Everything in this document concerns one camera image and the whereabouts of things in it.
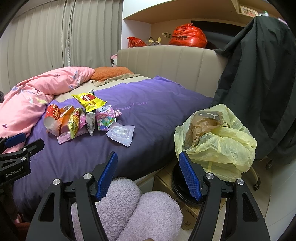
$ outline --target wooden shelf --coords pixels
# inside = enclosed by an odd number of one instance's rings
[[[240,5],[252,8],[258,13],[268,11],[270,16],[280,18],[277,10],[263,0],[174,0],[154,5],[125,19],[146,23],[159,23],[177,19],[215,19],[246,25],[252,17],[239,14]]]

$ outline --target gray curtain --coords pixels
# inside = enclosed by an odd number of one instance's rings
[[[110,65],[121,43],[123,0],[56,0],[11,22],[1,49],[0,81],[10,88],[32,76],[66,66]]]

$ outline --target purple bed sheet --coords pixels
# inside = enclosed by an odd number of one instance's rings
[[[136,180],[167,164],[165,156],[174,151],[175,127],[195,111],[211,106],[212,98],[190,91],[180,84],[156,76],[154,79],[134,83],[121,83],[95,91],[97,97],[107,101],[114,110],[121,110],[117,118],[121,125],[134,125],[130,147],[107,137],[105,131],[88,133],[58,144],[57,138],[46,133],[44,115],[32,129],[27,143],[42,138],[44,149],[31,157],[31,173],[14,183],[13,197],[21,213],[28,219],[33,214],[49,187],[60,178],[73,181],[97,164],[104,163],[114,151],[118,154],[118,167],[114,177]],[[76,99],[51,104],[63,107],[72,104],[81,107]]]

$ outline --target bed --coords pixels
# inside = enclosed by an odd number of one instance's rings
[[[138,47],[120,50],[118,66],[141,76],[95,87],[84,83],[51,102],[59,107],[80,104],[71,94],[88,92],[106,100],[122,115],[117,122],[134,125],[130,147],[125,147],[95,129],[94,136],[81,135],[58,145],[47,135],[44,115],[33,127],[27,142],[42,138],[43,151],[31,157],[31,174],[17,180],[13,196],[19,212],[30,220],[50,182],[61,178],[73,181],[97,164],[106,161],[111,151],[118,154],[115,177],[141,178],[165,166],[174,154],[174,130],[195,111],[211,106],[217,82],[226,60],[212,50],[181,46]]]

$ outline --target yellow snack bag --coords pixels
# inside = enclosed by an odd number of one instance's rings
[[[76,108],[70,115],[68,127],[70,131],[71,138],[74,139],[75,135],[79,129],[79,108]]]
[[[102,107],[107,103],[90,93],[82,93],[79,95],[72,95],[85,108],[86,112],[90,112]]]

